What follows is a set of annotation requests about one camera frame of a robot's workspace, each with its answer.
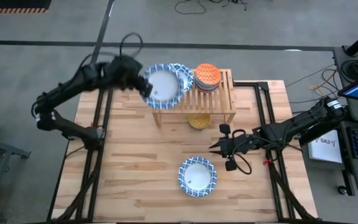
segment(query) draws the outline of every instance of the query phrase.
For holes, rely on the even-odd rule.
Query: butcher block tabletop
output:
[[[284,82],[264,82],[268,82],[270,88],[276,122],[291,118]],[[234,97],[237,114],[231,123],[231,130],[242,128],[251,132],[252,128],[260,126],[254,89],[235,86]],[[82,126],[91,124],[97,98],[97,91],[81,95],[76,123]],[[269,122],[267,109],[264,111]],[[162,127],[158,128],[152,109],[141,100],[138,92],[114,91],[93,221],[277,221],[269,170],[262,164],[265,151],[261,149],[245,155],[252,166],[251,175],[244,175],[239,170],[227,172],[225,159],[208,152],[208,147],[222,136],[219,132],[222,122],[220,116],[212,116],[211,124],[200,131],[188,124],[186,115],[176,114],[166,115]],[[67,153],[82,145],[81,141],[72,141]],[[181,163],[193,156],[207,158],[217,171],[216,188],[205,197],[191,197],[178,184]],[[291,190],[307,211],[316,216],[301,152],[289,147],[284,150],[283,156]],[[85,149],[66,159],[52,218],[61,215],[77,195],[85,159]],[[239,162],[239,165],[247,170],[245,163]],[[287,214],[284,196],[280,193],[284,214]],[[88,209],[87,200],[89,198],[86,198],[84,211]]]

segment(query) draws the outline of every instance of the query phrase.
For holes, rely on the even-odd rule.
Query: stack of plates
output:
[[[214,91],[221,79],[221,71],[210,63],[202,63],[196,68],[195,83],[197,88],[204,93]]]

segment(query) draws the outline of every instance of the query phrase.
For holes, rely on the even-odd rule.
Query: yellow bowl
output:
[[[192,114],[188,116],[189,124],[195,129],[202,130],[211,123],[209,114]]]

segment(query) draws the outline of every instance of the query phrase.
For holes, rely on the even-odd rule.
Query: black mat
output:
[[[43,13],[52,0],[0,0],[0,13]]]

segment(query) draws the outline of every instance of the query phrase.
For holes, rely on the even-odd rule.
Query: table leg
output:
[[[229,118],[227,119],[227,121],[226,121],[225,123],[226,123],[226,124],[230,124],[231,121],[233,120],[233,118],[234,118],[234,114],[230,114],[230,115],[229,115]]]
[[[155,124],[158,128],[161,128],[161,115],[158,113],[153,113]]]

